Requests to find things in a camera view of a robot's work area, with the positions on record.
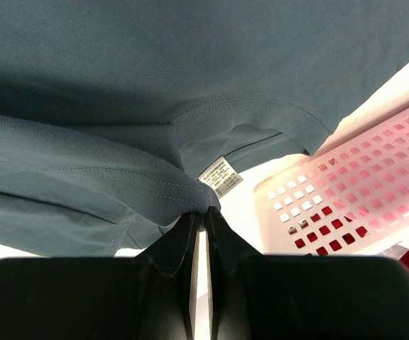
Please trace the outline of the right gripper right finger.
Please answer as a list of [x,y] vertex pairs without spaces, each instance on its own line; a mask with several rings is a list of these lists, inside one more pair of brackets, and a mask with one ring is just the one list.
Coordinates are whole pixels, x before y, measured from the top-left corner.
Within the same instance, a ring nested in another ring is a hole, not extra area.
[[249,339],[250,312],[241,264],[260,252],[230,228],[216,207],[205,213],[204,226],[211,338]]

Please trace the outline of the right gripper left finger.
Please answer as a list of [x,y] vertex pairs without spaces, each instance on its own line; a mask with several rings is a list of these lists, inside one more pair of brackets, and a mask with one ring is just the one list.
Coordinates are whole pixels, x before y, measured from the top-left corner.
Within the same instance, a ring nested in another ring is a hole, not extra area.
[[193,339],[197,304],[200,215],[188,213],[142,252],[148,266],[140,339]]

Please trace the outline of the blue-grey t shirt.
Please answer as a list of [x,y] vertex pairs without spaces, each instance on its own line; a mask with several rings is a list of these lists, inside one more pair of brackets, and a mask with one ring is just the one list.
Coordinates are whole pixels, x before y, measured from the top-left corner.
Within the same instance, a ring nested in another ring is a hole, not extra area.
[[407,63],[409,1],[0,1],[0,244],[148,247]]

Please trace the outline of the white plastic laundry basket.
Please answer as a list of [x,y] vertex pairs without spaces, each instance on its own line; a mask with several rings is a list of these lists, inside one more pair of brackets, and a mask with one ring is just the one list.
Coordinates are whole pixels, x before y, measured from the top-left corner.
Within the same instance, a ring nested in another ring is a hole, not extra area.
[[376,255],[409,245],[409,109],[254,190],[269,254]]

